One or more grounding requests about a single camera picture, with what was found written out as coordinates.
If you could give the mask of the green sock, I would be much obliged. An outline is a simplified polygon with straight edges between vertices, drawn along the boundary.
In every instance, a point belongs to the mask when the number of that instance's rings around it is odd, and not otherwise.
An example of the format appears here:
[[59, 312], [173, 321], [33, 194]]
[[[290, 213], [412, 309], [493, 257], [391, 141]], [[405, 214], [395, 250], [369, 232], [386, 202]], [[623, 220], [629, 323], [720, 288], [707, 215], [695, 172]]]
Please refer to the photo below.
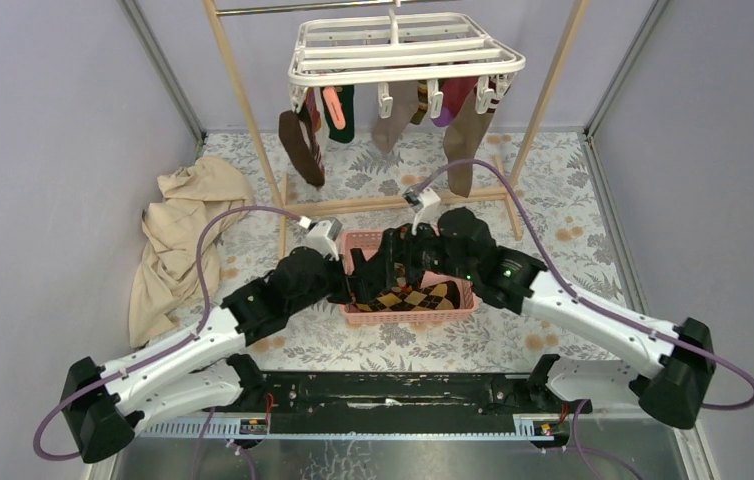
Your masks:
[[321, 90], [329, 138], [348, 144], [355, 137], [355, 114], [353, 85], [323, 87]]

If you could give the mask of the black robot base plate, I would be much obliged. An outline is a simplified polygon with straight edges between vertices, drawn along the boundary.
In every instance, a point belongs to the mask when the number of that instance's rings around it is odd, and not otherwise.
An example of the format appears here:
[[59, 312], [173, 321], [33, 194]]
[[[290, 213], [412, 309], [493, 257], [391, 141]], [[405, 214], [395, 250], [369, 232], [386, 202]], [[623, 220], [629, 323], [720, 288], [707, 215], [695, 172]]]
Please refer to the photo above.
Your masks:
[[590, 403], [556, 397], [537, 374], [420, 372], [263, 372], [246, 354], [224, 362], [243, 391], [225, 413], [255, 414], [273, 434], [517, 434], [550, 442], [569, 434], [571, 415]]

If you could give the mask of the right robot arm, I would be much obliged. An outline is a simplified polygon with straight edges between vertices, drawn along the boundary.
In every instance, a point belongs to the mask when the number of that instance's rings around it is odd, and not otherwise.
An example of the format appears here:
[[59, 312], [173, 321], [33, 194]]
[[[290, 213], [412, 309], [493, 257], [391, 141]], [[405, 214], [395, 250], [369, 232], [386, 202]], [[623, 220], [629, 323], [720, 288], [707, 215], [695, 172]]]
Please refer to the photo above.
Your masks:
[[486, 222], [462, 207], [435, 224], [380, 232], [375, 247], [346, 248], [355, 300], [365, 303], [398, 279], [417, 286], [427, 273], [470, 283], [484, 304], [557, 324], [613, 354], [582, 361], [544, 355], [526, 386], [528, 402], [550, 412], [563, 401], [630, 404], [678, 429], [694, 427], [716, 369], [709, 327], [644, 316], [555, 274], [553, 267], [502, 246]]

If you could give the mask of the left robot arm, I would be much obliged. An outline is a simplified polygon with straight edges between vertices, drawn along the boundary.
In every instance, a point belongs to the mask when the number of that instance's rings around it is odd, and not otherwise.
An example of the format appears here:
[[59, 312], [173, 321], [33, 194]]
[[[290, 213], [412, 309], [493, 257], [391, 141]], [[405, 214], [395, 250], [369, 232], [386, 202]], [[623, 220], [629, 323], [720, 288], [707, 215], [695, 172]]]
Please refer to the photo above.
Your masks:
[[98, 463], [150, 427], [202, 409], [254, 409], [264, 387], [245, 349], [333, 296], [349, 297], [343, 260], [298, 247], [271, 272], [225, 297], [205, 320], [102, 365], [90, 357], [78, 360], [61, 396], [77, 457]]

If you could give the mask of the dark brown tan argyle sock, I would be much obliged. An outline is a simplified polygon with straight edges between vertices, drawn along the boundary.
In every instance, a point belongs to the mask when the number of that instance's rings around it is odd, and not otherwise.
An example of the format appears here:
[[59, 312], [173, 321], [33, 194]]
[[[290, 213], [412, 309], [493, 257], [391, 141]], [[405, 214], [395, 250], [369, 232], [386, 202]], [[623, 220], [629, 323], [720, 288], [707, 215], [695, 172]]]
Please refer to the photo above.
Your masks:
[[461, 306], [461, 293], [454, 281], [420, 288], [392, 287], [370, 302], [351, 305], [357, 312], [364, 313], [455, 310]]

